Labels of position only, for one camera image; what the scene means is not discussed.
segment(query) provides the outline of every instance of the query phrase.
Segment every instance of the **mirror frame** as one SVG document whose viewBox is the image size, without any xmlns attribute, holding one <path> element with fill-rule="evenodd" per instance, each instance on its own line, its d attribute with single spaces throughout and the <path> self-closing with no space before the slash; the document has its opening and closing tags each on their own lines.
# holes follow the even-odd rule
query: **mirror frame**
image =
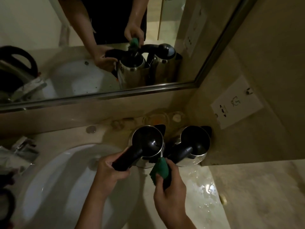
<svg viewBox="0 0 305 229">
<path fill-rule="evenodd" d="M 40 101 L 28 101 L 11 104 L 0 104 L 0 113 L 23 111 L 29 109 L 46 108 L 52 106 L 60 106 L 66 104 L 76 104 L 85 100 L 109 100 L 128 96 L 145 95 L 158 92 L 169 92 L 177 91 L 189 88 L 198 88 L 204 81 L 213 65 L 222 54 L 225 47 L 228 45 L 234 34 L 251 11 L 257 0 L 240 0 L 235 10 L 233 11 L 230 19 L 224 27 L 222 33 L 214 44 L 212 50 L 204 61 L 199 73 L 197 74 L 194 81 L 185 83 L 168 83 L 168 84 L 157 84 L 152 86 L 145 86 L 140 88 L 126 89 L 114 92 L 104 93 L 93 93 L 84 94 L 79 96 L 71 96 L 65 98 L 40 100 Z"/>
</svg>

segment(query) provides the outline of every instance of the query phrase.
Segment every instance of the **electrical outlet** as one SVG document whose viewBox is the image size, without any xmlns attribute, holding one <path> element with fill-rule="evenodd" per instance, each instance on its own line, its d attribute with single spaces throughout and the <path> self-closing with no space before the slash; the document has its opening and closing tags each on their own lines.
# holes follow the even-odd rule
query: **electrical outlet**
<svg viewBox="0 0 305 229">
<path fill-rule="evenodd" d="M 212 104 L 220 128 L 224 129 L 255 113 L 264 106 L 253 93 L 247 80 L 240 76 Z"/>
<path fill-rule="evenodd" d="M 199 35 L 207 21 L 207 15 L 201 8 L 201 4 L 198 1 L 193 11 L 189 27 L 186 31 L 184 38 L 184 47 L 189 55 L 192 56 L 193 50 L 197 44 Z"/>
</svg>

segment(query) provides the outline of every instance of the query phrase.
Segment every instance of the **hand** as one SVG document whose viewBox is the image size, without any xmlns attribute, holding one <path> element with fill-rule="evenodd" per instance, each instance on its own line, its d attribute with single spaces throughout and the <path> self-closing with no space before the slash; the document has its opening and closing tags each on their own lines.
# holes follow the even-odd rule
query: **hand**
<svg viewBox="0 0 305 229">
<path fill-rule="evenodd" d="M 116 159 L 118 159 L 125 151 L 112 154 L 98 161 L 97 172 L 93 181 L 93 185 L 96 186 L 102 192 L 102 195 L 106 199 L 114 189 L 116 182 L 119 179 L 124 179 L 130 175 L 130 170 L 116 171 L 111 165 Z"/>
<path fill-rule="evenodd" d="M 184 228 L 190 219 L 185 213 L 186 186 L 183 183 L 178 166 L 166 158 L 171 168 L 170 186 L 163 190 L 163 178 L 156 174 L 154 201 L 157 212 L 167 228 Z"/>
<path fill-rule="evenodd" d="M 136 23 L 128 22 L 124 31 L 125 38 L 130 42 L 132 38 L 139 38 L 139 47 L 144 45 L 144 32 Z"/>
<path fill-rule="evenodd" d="M 117 62 L 116 58 L 105 58 L 105 53 L 107 50 L 113 49 L 112 47 L 104 45 L 96 45 L 92 50 L 91 56 L 94 59 L 94 63 L 100 69 L 112 72 L 114 70 L 114 63 Z"/>
</svg>

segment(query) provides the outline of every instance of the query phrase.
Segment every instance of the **marble countertop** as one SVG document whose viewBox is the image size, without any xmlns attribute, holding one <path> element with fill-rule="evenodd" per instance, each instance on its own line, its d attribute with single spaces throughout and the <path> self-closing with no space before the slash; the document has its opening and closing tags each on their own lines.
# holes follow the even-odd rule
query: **marble countertop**
<svg viewBox="0 0 305 229">
<path fill-rule="evenodd" d="M 36 160 L 35 167 L 26 171 L 13 187 L 13 192 L 17 197 L 17 208 L 12 218 L 15 228 L 22 224 L 22 219 L 19 216 L 21 215 L 20 206 L 29 183 L 51 159 L 70 148 L 85 144 L 103 143 L 121 149 L 126 147 L 131 129 L 113 130 L 110 124 L 98 124 L 95 127 L 96 132 L 90 134 L 86 133 L 86 127 L 78 127 L 41 133 L 33 137 L 40 156 Z M 149 176 L 151 168 L 133 167 L 133 169 L 139 170 L 141 190 L 138 202 L 123 229 L 166 228 L 154 206 L 153 193 L 155 188 Z M 196 227 L 198 229 L 230 228 L 209 167 L 193 165 L 179 168 L 179 170 L 187 186 L 186 212 Z"/>
</svg>

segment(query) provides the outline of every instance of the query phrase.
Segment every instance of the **mirror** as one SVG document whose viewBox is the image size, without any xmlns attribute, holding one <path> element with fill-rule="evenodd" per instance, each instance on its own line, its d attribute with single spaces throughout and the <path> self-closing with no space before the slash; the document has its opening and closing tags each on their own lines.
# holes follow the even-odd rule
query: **mirror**
<svg viewBox="0 0 305 229">
<path fill-rule="evenodd" d="M 194 82 L 240 1 L 0 0 L 0 105 Z"/>
</svg>

